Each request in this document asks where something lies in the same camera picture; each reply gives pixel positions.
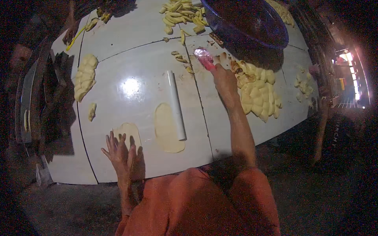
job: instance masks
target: dark bowl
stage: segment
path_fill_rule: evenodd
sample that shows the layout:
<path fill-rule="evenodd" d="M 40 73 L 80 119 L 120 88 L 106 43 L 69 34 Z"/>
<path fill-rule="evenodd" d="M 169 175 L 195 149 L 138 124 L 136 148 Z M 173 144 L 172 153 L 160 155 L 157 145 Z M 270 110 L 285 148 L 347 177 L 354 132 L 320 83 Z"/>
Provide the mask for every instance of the dark bowl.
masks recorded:
<path fill-rule="evenodd" d="M 270 49 L 282 50 L 289 42 L 287 29 L 281 17 L 264 0 L 241 0 L 245 3 L 245 8 L 240 9 L 240 19 L 249 19 L 251 25 L 258 25 L 261 29 L 258 30 L 255 27 L 252 34 L 238 28 L 235 22 L 226 20 L 220 12 L 214 10 L 214 4 L 231 0 L 201 1 L 205 8 L 209 26 L 226 43 L 245 48 L 249 48 L 251 45 L 262 45 Z"/>

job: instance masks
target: flattened dough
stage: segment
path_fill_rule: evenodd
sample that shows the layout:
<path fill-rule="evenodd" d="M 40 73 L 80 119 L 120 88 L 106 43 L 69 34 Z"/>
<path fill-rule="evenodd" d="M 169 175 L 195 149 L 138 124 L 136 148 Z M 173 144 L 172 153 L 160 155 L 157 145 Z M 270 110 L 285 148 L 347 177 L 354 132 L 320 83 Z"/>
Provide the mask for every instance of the flattened dough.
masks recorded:
<path fill-rule="evenodd" d="M 138 148 L 142 146 L 141 139 L 139 137 L 138 128 L 133 123 L 123 123 L 120 127 L 113 129 L 113 133 L 114 133 L 114 137 L 117 138 L 118 141 L 119 141 L 119 134 L 121 135 L 126 134 L 125 143 L 128 150 L 130 150 L 130 136 L 133 136 L 134 138 L 136 150 L 138 150 Z"/>
<path fill-rule="evenodd" d="M 179 141 L 172 109 L 167 103 L 161 103 L 155 110 L 154 117 L 156 142 L 167 153 L 179 153 L 185 149 L 185 141 Z"/>

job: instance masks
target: hand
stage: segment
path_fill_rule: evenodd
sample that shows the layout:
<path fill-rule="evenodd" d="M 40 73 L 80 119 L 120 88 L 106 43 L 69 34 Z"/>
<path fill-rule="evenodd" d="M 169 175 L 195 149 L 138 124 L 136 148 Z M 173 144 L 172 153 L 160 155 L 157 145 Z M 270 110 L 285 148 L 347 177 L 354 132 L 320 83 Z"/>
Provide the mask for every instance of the hand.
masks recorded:
<path fill-rule="evenodd" d="M 70 45 L 78 29 L 79 29 L 79 21 L 70 20 L 68 30 L 66 32 L 66 35 L 63 38 L 63 43 L 66 44 L 67 46 Z"/>
<path fill-rule="evenodd" d="M 118 182 L 130 181 L 131 169 L 133 165 L 133 160 L 136 157 L 136 146 L 131 145 L 130 151 L 127 150 L 126 144 L 126 134 L 120 137 L 119 142 L 114 138 L 113 131 L 110 132 L 110 138 L 106 136 L 106 144 L 108 146 L 109 152 L 105 149 L 101 151 L 109 158 L 112 165 L 117 173 Z"/>
<path fill-rule="evenodd" d="M 214 76 L 214 84 L 227 108 L 240 103 L 237 93 L 237 80 L 231 70 L 225 70 L 219 63 L 210 71 Z"/>

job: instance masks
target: left hand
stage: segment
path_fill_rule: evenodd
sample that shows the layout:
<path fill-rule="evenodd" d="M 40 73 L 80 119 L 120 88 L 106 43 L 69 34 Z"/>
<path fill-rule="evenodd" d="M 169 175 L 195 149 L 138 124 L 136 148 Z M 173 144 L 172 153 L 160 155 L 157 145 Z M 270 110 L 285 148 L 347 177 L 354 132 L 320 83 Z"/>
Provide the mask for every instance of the left hand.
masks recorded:
<path fill-rule="evenodd" d="M 136 157 L 136 146 L 132 144 L 130 150 L 127 150 L 125 140 L 126 134 L 123 134 L 118 142 L 117 139 L 114 138 L 113 131 L 111 131 L 110 137 L 108 135 L 106 136 L 106 144 L 109 152 L 107 152 L 104 148 L 101 149 L 101 151 L 112 162 L 112 165 L 117 173 L 118 182 L 130 181 L 133 160 Z"/>
<path fill-rule="evenodd" d="M 75 20 L 70 20 L 70 24 L 68 26 L 68 30 L 66 32 L 66 35 L 63 38 L 63 43 L 67 46 L 70 45 L 72 39 L 75 37 L 77 30 L 79 29 L 79 22 Z"/>

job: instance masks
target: white table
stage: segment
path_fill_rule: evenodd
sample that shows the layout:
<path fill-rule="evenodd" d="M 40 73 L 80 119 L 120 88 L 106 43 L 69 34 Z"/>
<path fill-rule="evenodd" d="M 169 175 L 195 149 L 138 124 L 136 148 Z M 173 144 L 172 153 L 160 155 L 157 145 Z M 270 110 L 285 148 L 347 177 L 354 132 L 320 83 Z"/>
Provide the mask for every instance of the white table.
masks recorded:
<path fill-rule="evenodd" d="M 208 28 L 201 35 L 186 37 L 188 55 L 177 37 L 180 27 L 194 35 L 192 28 L 195 25 L 181 23 L 173 28 L 173 35 L 165 34 L 161 21 L 163 15 L 158 13 L 164 2 L 166 0 L 137 0 L 136 9 L 122 17 L 112 17 L 106 25 L 99 22 L 91 31 L 84 32 L 84 36 L 80 36 L 67 52 L 75 56 L 71 79 L 77 71 L 78 55 L 82 57 L 91 53 L 98 58 L 99 64 L 95 77 L 97 83 L 77 104 L 78 109 L 76 102 L 73 104 L 76 117 L 79 117 L 71 127 L 74 155 L 55 155 L 48 165 L 54 181 L 69 184 L 117 181 L 112 164 L 100 148 L 106 147 L 105 135 L 124 122 L 134 123 L 139 129 L 147 178 L 209 164 L 219 154 L 230 153 L 228 116 L 211 73 L 192 60 L 194 79 L 185 70 L 184 64 L 170 54 L 178 51 L 188 60 L 199 46 L 207 47 L 213 55 L 227 51 L 219 46 L 216 48 L 216 44 L 208 44 L 207 41 L 212 40 L 208 36 L 211 32 Z M 81 27 L 94 17 L 97 17 L 96 10 L 82 19 Z M 264 123 L 252 113 L 247 115 L 256 145 L 307 118 L 307 101 L 299 103 L 296 100 L 299 90 L 294 88 L 293 83 L 299 71 L 298 65 L 308 68 L 311 60 L 298 27 L 288 28 L 288 32 L 289 46 L 284 50 L 284 64 L 275 74 L 274 84 L 283 101 L 280 117 L 275 119 L 271 116 Z M 65 49 L 62 42 L 64 34 L 54 42 L 53 54 Z M 166 43 L 163 37 L 171 40 Z M 153 124 L 155 108 L 170 101 L 167 70 L 172 70 L 176 77 L 187 135 L 185 150 L 176 154 L 165 153 L 157 145 Z M 316 89 L 312 96 L 319 96 Z M 97 103 L 96 117 L 89 122 L 88 106 L 92 102 Z"/>

